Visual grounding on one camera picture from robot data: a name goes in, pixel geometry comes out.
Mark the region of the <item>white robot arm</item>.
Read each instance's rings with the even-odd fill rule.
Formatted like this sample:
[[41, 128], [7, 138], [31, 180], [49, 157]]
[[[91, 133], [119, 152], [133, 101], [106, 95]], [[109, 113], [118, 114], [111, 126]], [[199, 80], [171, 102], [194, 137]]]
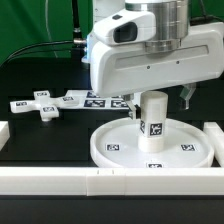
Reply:
[[93, 0], [87, 36], [91, 87], [102, 98], [120, 96], [133, 119], [143, 108], [133, 95], [183, 85], [184, 99], [199, 81], [224, 72], [224, 23], [192, 26], [189, 0]]

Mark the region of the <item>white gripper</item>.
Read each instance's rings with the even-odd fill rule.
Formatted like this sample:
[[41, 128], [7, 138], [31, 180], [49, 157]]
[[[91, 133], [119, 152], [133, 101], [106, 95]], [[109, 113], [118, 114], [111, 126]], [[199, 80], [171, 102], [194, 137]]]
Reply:
[[223, 23], [192, 26], [181, 46], [170, 52], [151, 53], [142, 43], [110, 47], [99, 42], [90, 64], [93, 91], [100, 97], [124, 95], [131, 119], [141, 117], [132, 93], [185, 84], [181, 109], [188, 110], [195, 82], [218, 78], [223, 72]]

